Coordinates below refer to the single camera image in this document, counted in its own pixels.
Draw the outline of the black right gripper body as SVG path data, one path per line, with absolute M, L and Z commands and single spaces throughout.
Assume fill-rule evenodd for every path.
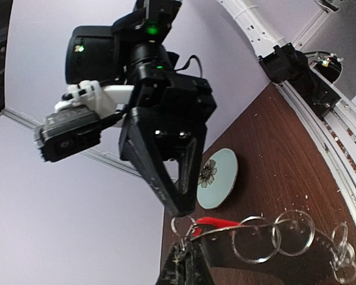
M 203 149 L 206 122 L 217 108 L 206 79 L 144 66 L 133 81 L 119 139 L 122 160 L 134 154 L 178 160 L 191 144 Z

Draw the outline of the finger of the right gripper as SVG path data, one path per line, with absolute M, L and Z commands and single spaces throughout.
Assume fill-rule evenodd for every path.
M 145 107 L 133 107 L 123 121 L 120 158 L 131 162 L 172 215 L 183 217 L 183 194 L 171 181 L 157 146 L 157 140 L 166 135 L 167 125 L 162 116 Z
M 192 214 L 195 210 L 204 145 L 202 139 L 191 139 L 179 148 L 179 177 L 173 188 L 172 214 Z

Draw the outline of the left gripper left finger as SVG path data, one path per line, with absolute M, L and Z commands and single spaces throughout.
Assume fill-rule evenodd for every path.
M 184 285 L 186 282 L 186 261 L 189 250 L 181 243 L 175 243 L 164 262 L 156 285 Z

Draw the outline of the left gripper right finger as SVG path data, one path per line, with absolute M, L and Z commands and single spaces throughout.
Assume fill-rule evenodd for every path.
M 190 244 L 188 258 L 188 284 L 214 285 L 212 275 L 198 243 Z

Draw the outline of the red key tag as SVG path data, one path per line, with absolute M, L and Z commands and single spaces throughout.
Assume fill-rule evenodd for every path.
M 238 226 L 240 223 L 231 220 L 224 220 L 215 217 L 201 217 L 196 220 L 196 229 L 193 231 L 194 236 L 199 236 L 202 233 L 200 226 L 211 226 L 214 229 L 222 229 L 225 227 Z

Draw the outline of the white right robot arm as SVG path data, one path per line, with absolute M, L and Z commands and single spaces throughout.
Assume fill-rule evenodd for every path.
M 163 41 L 180 1 L 137 1 L 111 26 L 79 26 L 66 53 L 68 84 L 132 86 L 124 102 L 120 158 L 129 161 L 172 215 L 193 213 L 206 122 L 216 110 L 209 82 L 182 74 Z

